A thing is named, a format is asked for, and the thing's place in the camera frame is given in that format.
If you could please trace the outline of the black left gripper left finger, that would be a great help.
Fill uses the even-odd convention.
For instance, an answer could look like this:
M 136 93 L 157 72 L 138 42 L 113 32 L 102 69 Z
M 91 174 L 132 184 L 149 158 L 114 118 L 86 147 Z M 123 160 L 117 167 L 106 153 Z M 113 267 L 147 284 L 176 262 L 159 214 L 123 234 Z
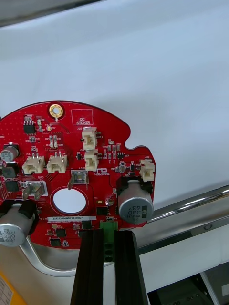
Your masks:
M 82 242 L 70 304 L 101 305 L 103 303 L 104 232 L 88 230 Z

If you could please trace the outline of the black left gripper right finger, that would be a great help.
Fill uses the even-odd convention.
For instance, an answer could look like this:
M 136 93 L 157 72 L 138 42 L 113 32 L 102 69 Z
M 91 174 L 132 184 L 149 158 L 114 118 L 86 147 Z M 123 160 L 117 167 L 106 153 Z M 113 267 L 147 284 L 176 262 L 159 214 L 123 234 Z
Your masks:
M 132 231 L 114 231 L 114 266 L 116 303 L 147 305 L 136 237 Z

